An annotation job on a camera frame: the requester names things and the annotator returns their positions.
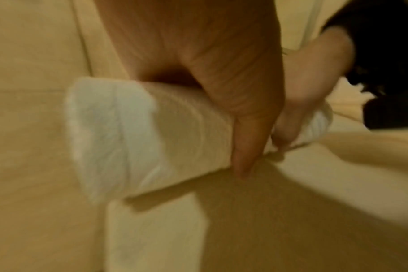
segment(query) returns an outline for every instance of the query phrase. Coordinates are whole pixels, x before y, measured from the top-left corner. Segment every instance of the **skin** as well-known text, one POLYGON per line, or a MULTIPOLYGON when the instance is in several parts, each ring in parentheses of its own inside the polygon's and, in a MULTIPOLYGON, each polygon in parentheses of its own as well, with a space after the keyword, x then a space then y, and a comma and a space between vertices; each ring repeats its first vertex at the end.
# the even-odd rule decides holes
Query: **skin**
POLYGON ((132 79, 200 86, 235 117, 231 161, 240 178, 261 156, 276 120, 273 142, 287 145, 346 70, 339 55, 349 52, 340 46, 347 35, 336 30, 286 58, 285 77, 274 0, 95 3, 132 79), (342 41, 337 50, 325 50, 335 39, 342 41), (319 73, 314 65, 324 70, 319 73))

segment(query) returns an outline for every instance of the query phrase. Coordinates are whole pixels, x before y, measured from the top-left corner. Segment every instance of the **human hand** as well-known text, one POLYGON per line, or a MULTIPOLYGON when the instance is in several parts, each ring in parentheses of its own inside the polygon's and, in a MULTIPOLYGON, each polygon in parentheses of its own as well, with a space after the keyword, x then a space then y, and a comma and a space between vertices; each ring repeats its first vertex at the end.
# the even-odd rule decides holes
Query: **human hand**
POLYGON ((285 150, 298 137, 304 119, 322 105, 340 77, 352 68, 354 51, 345 30, 331 27, 284 58, 286 100, 272 135, 276 146, 285 150))
POLYGON ((274 0, 96 0, 133 79, 198 85, 235 117, 232 165, 244 177, 284 103, 274 0))

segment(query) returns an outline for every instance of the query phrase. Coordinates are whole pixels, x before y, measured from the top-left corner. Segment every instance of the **rolled towel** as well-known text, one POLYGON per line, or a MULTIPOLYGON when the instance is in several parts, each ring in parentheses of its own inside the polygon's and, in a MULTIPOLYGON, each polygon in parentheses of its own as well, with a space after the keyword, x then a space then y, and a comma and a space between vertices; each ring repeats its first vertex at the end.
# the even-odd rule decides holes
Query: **rolled towel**
MULTIPOLYGON (((137 196, 230 166, 234 119, 198 89, 81 78, 68 91, 67 130, 82 188, 93 203, 137 196)), ((293 143, 324 134, 324 104, 293 143)), ((264 153, 276 148, 268 140, 264 153)))

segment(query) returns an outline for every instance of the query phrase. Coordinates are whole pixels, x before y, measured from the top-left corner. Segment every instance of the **dark fabric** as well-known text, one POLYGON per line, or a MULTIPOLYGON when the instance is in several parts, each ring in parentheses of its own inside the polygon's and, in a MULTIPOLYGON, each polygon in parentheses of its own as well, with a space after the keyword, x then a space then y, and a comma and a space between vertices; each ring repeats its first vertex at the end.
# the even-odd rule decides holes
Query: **dark fabric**
POLYGON ((408 92, 408 5, 402 0, 351 0, 323 31, 330 26, 343 27, 355 44, 355 64, 346 78, 377 97, 364 107, 366 125, 407 126, 408 94, 402 94, 408 92))

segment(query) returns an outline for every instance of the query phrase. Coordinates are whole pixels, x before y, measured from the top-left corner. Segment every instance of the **towel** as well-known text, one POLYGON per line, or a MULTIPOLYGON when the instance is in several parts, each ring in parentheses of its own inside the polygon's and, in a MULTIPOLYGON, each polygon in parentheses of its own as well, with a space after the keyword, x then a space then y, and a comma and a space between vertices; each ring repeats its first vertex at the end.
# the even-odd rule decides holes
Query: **towel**
MULTIPOLYGON (((66 120, 83 191, 93 203, 138 196, 230 166, 233 117, 199 89, 81 78, 68 91, 66 120)), ((328 104, 293 145, 324 134, 328 104)), ((277 149, 268 139, 264 154, 277 149)))

